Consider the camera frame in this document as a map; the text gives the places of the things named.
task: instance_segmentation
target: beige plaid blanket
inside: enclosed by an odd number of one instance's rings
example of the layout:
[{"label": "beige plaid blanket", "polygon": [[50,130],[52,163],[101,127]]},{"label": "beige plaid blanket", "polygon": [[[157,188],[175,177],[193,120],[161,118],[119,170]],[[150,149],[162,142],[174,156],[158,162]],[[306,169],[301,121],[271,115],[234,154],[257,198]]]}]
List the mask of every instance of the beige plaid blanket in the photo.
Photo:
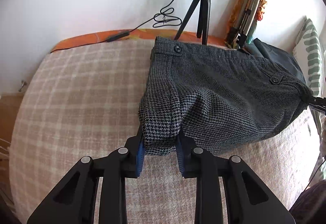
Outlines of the beige plaid blanket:
[{"label": "beige plaid blanket", "polygon": [[[125,40],[45,57],[24,96],[10,150],[10,183],[22,223],[81,157],[107,156],[136,134],[153,45]],[[289,209],[319,154],[310,111],[274,138],[221,156],[233,154]],[[129,223],[193,223],[196,180],[181,177],[175,153],[146,156],[140,178],[126,179],[126,193]]]}]

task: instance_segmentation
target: black clamp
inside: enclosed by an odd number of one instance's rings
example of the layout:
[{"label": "black clamp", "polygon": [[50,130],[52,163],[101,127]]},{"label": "black clamp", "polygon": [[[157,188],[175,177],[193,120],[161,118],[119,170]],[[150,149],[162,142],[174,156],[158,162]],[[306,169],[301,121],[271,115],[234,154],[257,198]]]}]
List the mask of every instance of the black clamp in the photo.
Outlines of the black clamp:
[{"label": "black clamp", "polygon": [[27,224],[93,224],[97,186],[103,177],[99,223],[127,224],[125,178],[138,178],[145,149],[141,127],[108,156],[81,158],[29,217]]},{"label": "black clamp", "polygon": [[326,115],[326,98],[314,97],[304,94],[301,100],[310,106],[310,108],[317,110]]},{"label": "black clamp", "polygon": [[[229,224],[295,224],[282,203],[240,157],[215,157],[182,131],[176,150],[182,176],[197,178],[195,224],[223,223],[220,176]],[[107,157],[93,160],[84,156],[45,197],[27,224],[93,224],[100,177],[99,224],[127,224],[125,178],[139,177],[144,154],[140,127],[124,147]]]},{"label": "black clamp", "polygon": [[219,177],[223,179],[229,224],[295,224],[291,214],[239,157],[215,157],[181,131],[176,145],[184,178],[197,178],[195,224],[223,223]]}]

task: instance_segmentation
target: wooden surface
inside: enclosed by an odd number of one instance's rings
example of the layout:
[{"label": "wooden surface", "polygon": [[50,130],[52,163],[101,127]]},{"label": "wooden surface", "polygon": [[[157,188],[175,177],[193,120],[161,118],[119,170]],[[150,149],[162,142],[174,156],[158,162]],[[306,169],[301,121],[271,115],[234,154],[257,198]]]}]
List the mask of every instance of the wooden surface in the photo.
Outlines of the wooden surface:
[{"label": "wooden surface", "polygon": [[[16,116],[22,102],[22,95],[7,95],[0,99],[0,138],[11,142]],[[0,195],[11,209],[14,209],[9,184],[9,150],[10,144],[0,140]]]}]

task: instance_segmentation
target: green striped pillow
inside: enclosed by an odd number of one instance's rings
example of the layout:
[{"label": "green striped pillow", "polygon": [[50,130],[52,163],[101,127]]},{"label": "green striped pillow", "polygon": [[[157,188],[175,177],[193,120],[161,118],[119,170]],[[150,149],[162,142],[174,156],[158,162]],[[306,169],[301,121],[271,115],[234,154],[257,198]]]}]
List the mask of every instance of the green striped pillow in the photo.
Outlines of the green striped pillow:
[{"label": "green striped pillow", "polygon": [[293,56],[298,62],[306,83],[314,92],[314,96],[322,95],[323,52],[316,28],[307,19],[296,39]]}]

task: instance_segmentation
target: black tripod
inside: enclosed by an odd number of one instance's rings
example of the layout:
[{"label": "black tripod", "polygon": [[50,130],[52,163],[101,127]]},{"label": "black tripod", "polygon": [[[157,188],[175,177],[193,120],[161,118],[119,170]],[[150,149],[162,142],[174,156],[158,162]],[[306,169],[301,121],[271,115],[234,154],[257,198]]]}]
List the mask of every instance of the black tripod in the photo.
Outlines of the black tripod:
[{"label": "black tripod", "polygon": [[180,25],[180,28],[175,35],[175,40],[178,40],[180,35],[182,34],[183,30],[185,29],[185,26],[187,25],[191,15],[193,14],[195,8],[197,7],[198,3],[200,1],[200,9],[199,9],[199,18],[198,18],[198,27],[197,27],[197,38],[202,37],[202,44],[207,44],[207,38],[208,38],[208,27],[209,27],[209,14],[211,12],[211,0],[193,0],[189,10],[187,11],[187,14],[185,15],[185,18]]}]

